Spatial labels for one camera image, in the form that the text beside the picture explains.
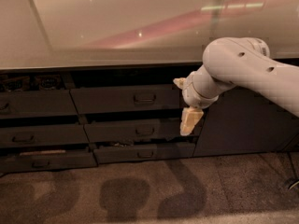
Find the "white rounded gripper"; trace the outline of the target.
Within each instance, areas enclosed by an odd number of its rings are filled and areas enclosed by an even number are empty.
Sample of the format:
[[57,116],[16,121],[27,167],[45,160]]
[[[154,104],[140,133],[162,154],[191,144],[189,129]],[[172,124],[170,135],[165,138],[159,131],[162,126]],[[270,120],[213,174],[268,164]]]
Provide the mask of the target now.
[[187,136],[192,133],[196,124],[204,116],[202,109],[208,108],[218,100],[218,96],[206,98],[201,95],[194,87],[193,77],[195,72],[191,72],[186,78],[174,78],[174,84],[182,90],[184,102],[190,107],[185,107],[182,111],[180,134]]

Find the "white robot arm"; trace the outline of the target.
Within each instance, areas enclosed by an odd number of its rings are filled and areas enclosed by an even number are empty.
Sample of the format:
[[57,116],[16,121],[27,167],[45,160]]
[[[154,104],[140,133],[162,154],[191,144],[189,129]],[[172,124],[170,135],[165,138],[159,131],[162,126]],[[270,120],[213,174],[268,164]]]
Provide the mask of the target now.
[[203,110],[236,86],[260,93],[299,117],[299,67],[270,58],[260,38],[218,38],[209,43],[201,67],[174,80],[184,102],[180,134],[186,136],[203,117]]

